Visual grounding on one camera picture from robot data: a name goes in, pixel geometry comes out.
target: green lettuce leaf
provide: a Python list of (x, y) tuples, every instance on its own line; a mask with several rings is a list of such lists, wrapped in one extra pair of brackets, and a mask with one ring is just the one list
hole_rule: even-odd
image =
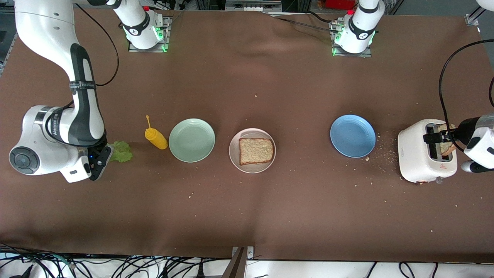
[(132, 158), (130, 146), (124, 141), (115, 141), (113, 144), (113, 154), (110, 161), (126, 162)]

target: tabletop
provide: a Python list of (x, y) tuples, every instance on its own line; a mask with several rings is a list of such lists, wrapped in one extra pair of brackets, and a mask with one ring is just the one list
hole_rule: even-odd
[[(494, 262), (494, 173), (458, 170), (441, 185), (417, 185), (398, 166), (398, 132), (443, 119), (441, 68), (480, 39), (463, 18), (384, 16), (364, 59), (332, 56), (326, 32), (259, 12), (175, 12), (168, 52), (129, 53), (113, 12), (88, 12), (120, 55), (116, 78), (97, 89), (108, 140), (128, 142), (134, 157), (74, 184), (10, 166), (24, 113), (71, 100), (64, 71), (18, 40), (0, 78), (0, 242), (70, 253), (228, 257), (232, 246), (251, 245), (260, 259)], [(114, 50), (79, 10), (75, 18), (102, 83)], [(311, 15), (287, 18), (327, 27)], [(483, 46), (451, 61), (451, 122), (492, 110), (492, 74)], [(331, 145), (331, 123), (344, 114), (374, 127), (368, 161)], [(212, 153), (188, 164), (158, 150), (144, 138), (145, 115), (165, 137), (184, 119), (207, 121)], [(245, 128), (276, 143), (260, 174), (239, 171), (228, 155)]]

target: yellow squeeze bottle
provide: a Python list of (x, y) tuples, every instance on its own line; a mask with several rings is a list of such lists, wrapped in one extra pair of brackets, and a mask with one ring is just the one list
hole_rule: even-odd
[(146, 119), (148, 119), (149, 128), (146, 129), (144, 136), (149, 142), (151, 142), (158, 149), (166, 149), (168, 147), (168, 141), (166, 141), (165, 137), (161, 132), (156, 129), (151, 128), (151, 124), (149, 123), (149, 116), (146, 115)]

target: bread slice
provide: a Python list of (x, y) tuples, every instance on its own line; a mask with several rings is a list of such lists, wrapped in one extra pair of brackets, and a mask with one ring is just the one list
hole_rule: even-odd
[[(450, 124), (450, 129), (454, 129), (454, 124)], [(438, 131), (443, 131), (446, 130), (446, 124), (443, 124), (437, 128)], [(442, 156), (448, 156), (450, 153), (456, 149), (454, 144), (452, 142), (445, 142), (445, 143), (439, 143), (439, 146), (441, 147), (441, 155)]]
[(240, 138), (240, 165), (264, 164), (273, 159), (273, 143), (265, 138)]

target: plate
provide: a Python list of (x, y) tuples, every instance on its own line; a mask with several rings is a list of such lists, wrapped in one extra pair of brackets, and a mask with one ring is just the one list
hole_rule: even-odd
[(344, 115), (333, 122), (329, 132), (337, 151), (352, 158), (364, 157), (375, 146), (375, 132), (371, 124), (357, 115)]
[(201, 119), (187, 119), (176, 125), (170, 133), (170, 151), (183, 162), (198, 162), (213, 150), (213, 128)]
[[(271, 159), (270, 162), (263, 164), (240, 165), (240, 143), (239, 143), (240, 138), (266, 138), (271, 140), (271, 143), (273, 143), (273, 159)], [(276, 157), (276, 145), (273, 138), (264, 130), (244, 129), (239, 133), (237, 133), (235, 136), (233, 136), (232, 141), (230, 142), (229, 152), (230, 152), (230, 160), (232, 161), (233, 165), (237, 167), (237, 169), (245, 173), (257, 174), (257, 173), (261, 173), (262, 171), (265, 171), (266, 169), (269, 168), (269, 166), (271, 166), (271, 164), (273, 164), (273, 161), (275, 160)]]

